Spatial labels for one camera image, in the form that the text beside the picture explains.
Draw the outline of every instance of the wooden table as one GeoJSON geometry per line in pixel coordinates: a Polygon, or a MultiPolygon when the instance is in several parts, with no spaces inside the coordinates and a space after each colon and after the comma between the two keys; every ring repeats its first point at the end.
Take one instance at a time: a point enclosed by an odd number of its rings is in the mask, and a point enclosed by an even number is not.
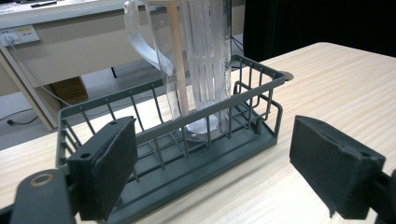
{"type": "MultiPolygon", "coordinates": [[[[276,88],[278,144],[140,220],[141,223],[348,223],[329,211],[290,164],[296,115],[321,119],[387,157],[396,169],[396,59],[318,43],[263,62],[295,79],[276,88]]],[[[0,151],[0,206],[17,184],[54,167],[56,134],[0,151]]],[[[374,223],[371,211],[363,221],[374,223]]]]}

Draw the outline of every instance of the gray wire basket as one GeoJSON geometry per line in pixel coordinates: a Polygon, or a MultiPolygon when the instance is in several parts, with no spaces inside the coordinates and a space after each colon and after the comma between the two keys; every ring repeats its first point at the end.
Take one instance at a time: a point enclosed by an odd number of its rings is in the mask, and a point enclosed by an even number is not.
{"type": "Polygon", "coordinates": [[[67,175],[67,158],[98,131],[94,120],[89,119],[89,111],[104,107],[111,119],[116,119],[115,102],[128,100],[131,114],[127,116],[134,116],[141,130],[136,134],[138,162],[108,222],[130,223],[274,146],[282,107],[273,100],[273,92],[285,82],[285,77],[239,55],[233,55],[232,62],[239,64],[239,79],[234,83],[233,96],[176,120],[164,121],[164,109],[157,96],[158,89],[163,86],[160,79],[61,110],[56,166],[67,175]],[[249,69],[244,75],[243,67],[249,69]],[[159,125],[149,128],[145,127],[142,118],[142,114],[148,112],[139,111],[135,102],[136,97],[145,92],[152,94],[156,112],[149,112],[156,114],[159,121],[159,125]],[[198,119],[208,119],[223,109],[228,109],[230,118],[227,133],[216,139],[211,139],[209,133],[208,141],[201,143],[183,137],[181,130],[186,125],[198,119]],[[83,117],[85,122],[72,125],[75,116],[83,117]],[[86,131],[84,136],[79,136],[81,125],[90,130],[90,136],[86,131]]]}

